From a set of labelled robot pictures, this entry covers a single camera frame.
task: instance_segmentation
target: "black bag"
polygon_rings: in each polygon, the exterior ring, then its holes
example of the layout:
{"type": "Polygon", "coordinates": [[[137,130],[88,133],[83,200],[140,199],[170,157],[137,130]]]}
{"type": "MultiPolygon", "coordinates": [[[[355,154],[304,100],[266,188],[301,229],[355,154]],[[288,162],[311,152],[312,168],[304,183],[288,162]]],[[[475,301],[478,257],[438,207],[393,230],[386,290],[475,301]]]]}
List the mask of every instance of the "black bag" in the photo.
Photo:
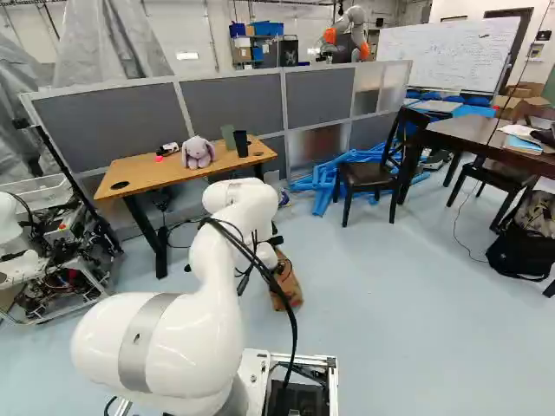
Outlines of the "black bag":
{"type": "Polygon", "coordinates": [[[523,230],[511,221],[487,249],[486,257],[489,265],[503,276],[541,282],[555,263],[555,239],[523,230]]]}

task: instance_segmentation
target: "whiteboard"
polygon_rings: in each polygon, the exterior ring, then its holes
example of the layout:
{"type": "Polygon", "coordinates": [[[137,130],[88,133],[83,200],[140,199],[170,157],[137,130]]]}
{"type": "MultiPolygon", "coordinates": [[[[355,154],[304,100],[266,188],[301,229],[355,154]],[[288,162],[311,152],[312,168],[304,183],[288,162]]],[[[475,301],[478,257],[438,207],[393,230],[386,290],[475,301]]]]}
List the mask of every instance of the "whiteboard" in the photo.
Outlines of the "whiteboard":
{"type": "Polygon", "coordinates": [[[413,61],[411,87],[492,93],[519,27],[519,17],[380,30],[377,61],[413,61]]]}

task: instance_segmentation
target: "brown paper bag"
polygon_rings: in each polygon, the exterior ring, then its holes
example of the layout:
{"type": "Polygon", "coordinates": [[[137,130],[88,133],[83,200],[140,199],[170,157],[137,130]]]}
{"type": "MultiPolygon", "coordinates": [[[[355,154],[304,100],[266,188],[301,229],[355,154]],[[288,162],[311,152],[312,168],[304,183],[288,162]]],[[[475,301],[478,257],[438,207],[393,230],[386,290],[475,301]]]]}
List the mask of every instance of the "brown paper bag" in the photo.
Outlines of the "brown paper bag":
{"type": "MultiPolygon", "coordinates": [[[[301,290],[298,280],[293,271],[293,265],[289,258],[287,258],[280,249],[275,249],[277,260],[284,265],[281,273],[274,272],[274,277],[277,283],[281,286],[285,295],[289,299],[291,307],[301,306],[303,304],[303,291],[301,290]]],[[[275,310],[285,310],[283,303],[279,296],[270,291],[271,303],[275,310]]]]}

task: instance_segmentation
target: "silver band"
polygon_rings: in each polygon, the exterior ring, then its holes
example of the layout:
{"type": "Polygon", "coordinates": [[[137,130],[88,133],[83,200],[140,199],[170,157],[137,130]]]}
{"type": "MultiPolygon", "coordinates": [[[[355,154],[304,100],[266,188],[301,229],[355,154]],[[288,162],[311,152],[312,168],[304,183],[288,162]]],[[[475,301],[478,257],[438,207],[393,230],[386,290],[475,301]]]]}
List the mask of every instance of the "silver band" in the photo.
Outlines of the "silver band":
{"type": "Polygon", "coordinates": [[[147,354],[153,332],[177,293],[159,293],[142,305],[123,335],[118,355],[121,384],[131,391],[151,393],[147,384],[147,354]]]}

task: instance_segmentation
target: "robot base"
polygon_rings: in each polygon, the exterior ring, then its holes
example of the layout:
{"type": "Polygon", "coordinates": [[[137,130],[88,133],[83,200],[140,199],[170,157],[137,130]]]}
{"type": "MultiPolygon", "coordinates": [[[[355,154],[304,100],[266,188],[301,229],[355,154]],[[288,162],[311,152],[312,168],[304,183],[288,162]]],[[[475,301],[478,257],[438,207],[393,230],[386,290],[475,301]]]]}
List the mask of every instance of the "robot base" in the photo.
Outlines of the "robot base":
{"type": "MultiPolygon", "coordinates": [[[[277,389],[282,385],[279,379],[272,379],[272,374],[278,367],[287,367],[290,358],[287,354],[246,348],[230,398],[214,416],[271,416],[277,389]]],[[[294,362],[295,369],[285,396],[285,401],[291,406],[290,414],[297,414],[292,409],[300,403],[298,397],[308,393],[316,409],[312,414],[338,416],[339,373],[336,357],[296,355],[294,362]]],[[[121,400],[114,416],[127,416],[132,406],[133,402],[121,400]]]]}

